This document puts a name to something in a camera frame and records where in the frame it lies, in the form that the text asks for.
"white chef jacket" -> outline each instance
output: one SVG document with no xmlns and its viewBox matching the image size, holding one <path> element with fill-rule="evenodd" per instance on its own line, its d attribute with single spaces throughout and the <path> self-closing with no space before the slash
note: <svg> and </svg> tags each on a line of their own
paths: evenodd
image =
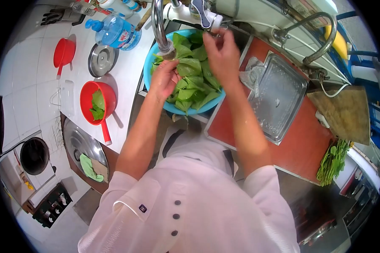
<svg viewBox="0 0 380 253">
<path fill-rule="evenodd" d="M 139 181 L 116 171 L 78 251 L 299 252 L 275 168 L 255 170 L 241 189 L 224 169 L 224 149 L 193 138 Z"/>
</svg>

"hand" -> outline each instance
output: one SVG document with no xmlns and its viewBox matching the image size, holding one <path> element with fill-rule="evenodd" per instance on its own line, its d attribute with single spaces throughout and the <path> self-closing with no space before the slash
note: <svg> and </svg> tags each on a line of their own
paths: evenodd
<svg viewBox="0 0 380 253">
<path fill-rule="evenodd" d="M 208 63 L 223 88 L 228 89 L 239 83 L 239 49 L 230 30 L 219 28 L 212 32 L 218 33 L 220 37 L 213 38 L 207 32 L 203 34 Z"/>
<path fill-rule="evenodd" d="M 181 79 L 176 66 L 179 60 L 163 61 L 154 71 L 149 88 L 149 94 L 156 97 L 158 102 L 164 102 Z"/>
</svg>

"bundle of green vegetables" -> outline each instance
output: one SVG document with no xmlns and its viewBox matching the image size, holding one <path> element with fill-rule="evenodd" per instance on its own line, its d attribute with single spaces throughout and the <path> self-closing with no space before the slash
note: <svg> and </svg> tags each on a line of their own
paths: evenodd
<svg viewBox="0 0 380 253">
<path fill-rule="evenodd" d="M 334 176 L 337 178 L 339 172 L 343 171 L 348 150 L 349 141 L 347 140 L 338 139 L 329 145 L 316 175 L 321 186 L 331 184 Z"/>
<path fill-rule="evenodd" d="M 207 102 L 219 97 L 221 85 L 210 70 L 207 52 L 203 45 L 203 32 L 198 30 L 188 40 L 178 33 L 173 34 L 173 46 L 176 49 L 176 59 L 179 59 L 177 72 L 182 79 L 177 83 L 173 93 L 166 99 L 176 108 L 186 113 L 191 107 L 199 110 Z M 151 75 L 163 61 L 156 54 L 152 63 Z"/>
<path fill-rule="evenodd" d="M 91 104 L 93 106 L 91 114 L 93 114 L 94 120 L 103 119 L 104 118 L 104 97 L 101 93 L 101 90 L 98 89 L 93 93 L 93 99 L 91 100 Z"/>
</svg>

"embroidered logo patch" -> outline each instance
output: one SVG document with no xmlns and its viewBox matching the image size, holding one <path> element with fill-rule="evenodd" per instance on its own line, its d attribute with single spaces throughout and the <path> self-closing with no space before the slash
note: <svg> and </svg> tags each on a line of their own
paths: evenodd
<svg viewBox="0 0 380 253">
<path fill-rule="evenodd" d="M 141 210 L 142 213 L 145 213 L 147 210 L 144 205 L 140 205 L 138 208 L 139 208 L 139 210 Z"/>
</svg>

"person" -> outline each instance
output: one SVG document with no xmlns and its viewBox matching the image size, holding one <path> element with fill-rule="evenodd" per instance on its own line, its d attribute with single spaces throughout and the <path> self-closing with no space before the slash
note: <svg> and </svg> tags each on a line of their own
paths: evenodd
<svg viewBox="0 0 380 253">
<path fill-rule="evenodd" d="M 233 34 L 214 32 L 219 37 L 204 33 L 203 40 L 231 109 L 245 175 L 242 189 L 233 179 L 226 148 L 203 136 L 173 133 L 174 143 L 163 150 L 166 158 L 147 170 L 163 104 L 181 78 L 177 60 L 163 61 L 79 252 L 299 252 L 267 140 L 238 78 L 240 53 Z"/>
</svg>

